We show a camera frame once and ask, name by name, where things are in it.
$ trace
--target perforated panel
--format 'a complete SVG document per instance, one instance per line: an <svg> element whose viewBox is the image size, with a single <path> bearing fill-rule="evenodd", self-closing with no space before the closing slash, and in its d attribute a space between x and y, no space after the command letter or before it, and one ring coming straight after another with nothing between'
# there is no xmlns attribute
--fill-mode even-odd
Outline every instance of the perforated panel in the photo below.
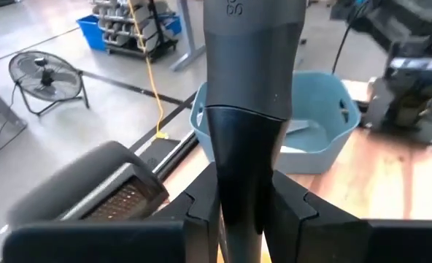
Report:
<svg viewBox="0 0 432 263"><path fill-rule="evenodd" d="M131 177L118 190L88 212L83 219L88 221L122 221L132 217L147 206L147 199L137 185L139 180Z"/></svg>

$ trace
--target gray cylindrical device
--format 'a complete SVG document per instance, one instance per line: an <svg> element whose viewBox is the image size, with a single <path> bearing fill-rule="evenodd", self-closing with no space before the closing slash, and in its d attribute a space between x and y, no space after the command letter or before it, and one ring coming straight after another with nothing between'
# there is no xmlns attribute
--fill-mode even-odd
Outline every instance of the gray cylindrical device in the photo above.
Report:
<svg viewBox="0 0 432 263"><path fill-rule="evenodd" d="M207 105L291 115L305 0L204 0Z"/></svg>
<svg viewBox="0 0 432 263"><path fill-rule="evenodd" d="M306 0L204 0L207 107L229 262L260 261Z"/></svg>

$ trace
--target wooden surface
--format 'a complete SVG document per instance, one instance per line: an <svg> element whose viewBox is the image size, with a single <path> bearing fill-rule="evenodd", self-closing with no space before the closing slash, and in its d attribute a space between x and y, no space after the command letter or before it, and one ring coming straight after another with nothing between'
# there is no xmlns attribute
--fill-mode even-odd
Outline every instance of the wooden surface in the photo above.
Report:
<svg viewBox="0 0 432 263"><path fill-rule="evenodd" d="M353 99L369 100L367 83L344 83ZM165 182L171 198L184 190L208 163L200 147L189 154ZM289 176L359 218L432 219L430 146L356 129L327 173Z"/></svg>

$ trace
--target gray bin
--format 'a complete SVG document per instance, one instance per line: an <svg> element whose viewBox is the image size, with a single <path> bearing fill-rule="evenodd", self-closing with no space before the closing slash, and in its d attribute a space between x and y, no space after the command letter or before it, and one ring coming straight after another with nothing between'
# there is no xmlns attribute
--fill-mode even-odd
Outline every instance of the gray bin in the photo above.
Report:
<svg viewBox="0 0 432 263"><path fill-rule="evenodd" d="M201 85L190 124L207 158L214 161L204 106L207 84ZM293 121L276 169L285 174L327 172L360 121L357 105L342 81L322 72L293 73Z"/></svg>

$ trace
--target fan stand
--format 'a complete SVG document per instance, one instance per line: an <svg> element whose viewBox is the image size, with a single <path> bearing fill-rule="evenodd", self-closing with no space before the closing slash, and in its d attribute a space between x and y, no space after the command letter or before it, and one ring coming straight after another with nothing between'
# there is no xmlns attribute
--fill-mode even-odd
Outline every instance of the fan stand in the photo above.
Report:
<svg viewBox="0 0 432 263"><path fill-rule="evenodd" d="M33 113L33 114L37 115L38 117L41 116L46 111L48 111L49 109L51 109L52 107L54 107L55 105L57 105L58 103L61 103L61 102L70 102L70 101L83 100L83 102L85 103L86 108L89 109L90 108L90 103L88 101L88 95L86 94L85 85L83 83L83 78L82 78L83 72L79 71L78 74L80 75L80 81L81 81L80 85L81 85L81 89L82 89L82 92L83 92L83 96L76 96L76 97L73 97L73 98L70 98L70 99L59 99L59 100L56 100L56 101L52 102L51 104L49 104L44 109L38 111L38 112L33 111L31 109L31 107L29 106L29 103L28 103L28 100L26 98L25 92L20 87L20 85L18 85L19 83L16 83L16 86L20 89L21 96L23 97L23 101L25 102L25 106L28 109L28 111L30 113Z"/></svg>

